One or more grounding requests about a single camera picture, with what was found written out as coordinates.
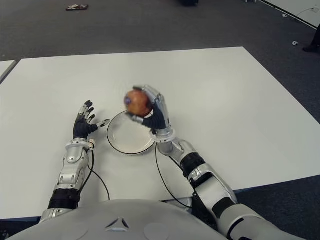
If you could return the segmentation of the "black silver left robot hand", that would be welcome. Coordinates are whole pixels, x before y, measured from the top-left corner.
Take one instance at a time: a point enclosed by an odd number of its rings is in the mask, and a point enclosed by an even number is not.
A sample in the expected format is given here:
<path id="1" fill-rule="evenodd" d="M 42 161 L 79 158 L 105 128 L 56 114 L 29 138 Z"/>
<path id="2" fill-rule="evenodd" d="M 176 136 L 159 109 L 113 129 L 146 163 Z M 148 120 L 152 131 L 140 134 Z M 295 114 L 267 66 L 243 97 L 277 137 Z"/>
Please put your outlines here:
<path id="1" fill-rule="evenodd" d="M 94 107 L 91 100 L 86 101 L 80 107 L 73 126 L 73 139 L 87 139 L 90 134 L 107 126 L 111 122 L 110 119 L 104 119 L 93 123 L 96 117 L 95 114 L 92 114 L 93 111 Z"/>

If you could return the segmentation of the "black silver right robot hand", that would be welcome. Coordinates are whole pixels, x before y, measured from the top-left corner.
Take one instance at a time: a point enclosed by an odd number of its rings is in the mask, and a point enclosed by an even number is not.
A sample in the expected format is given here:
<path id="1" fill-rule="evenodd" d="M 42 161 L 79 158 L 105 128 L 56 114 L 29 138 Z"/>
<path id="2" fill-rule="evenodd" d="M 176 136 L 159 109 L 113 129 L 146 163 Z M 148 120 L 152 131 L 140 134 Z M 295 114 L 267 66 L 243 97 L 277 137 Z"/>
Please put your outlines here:
<path id="1" fill-rule="evenodd" d="M 149 128 L 153 135 L 170 128 L 171 124 L 165 97 L 158 90 L 149 85 L 134 85 L 133 89 L 146 94 L 151 103 L 153 113 L 150 117 L 146 118 L 133 114 L 127 110 L 126 115 L 133 122 Z"/>

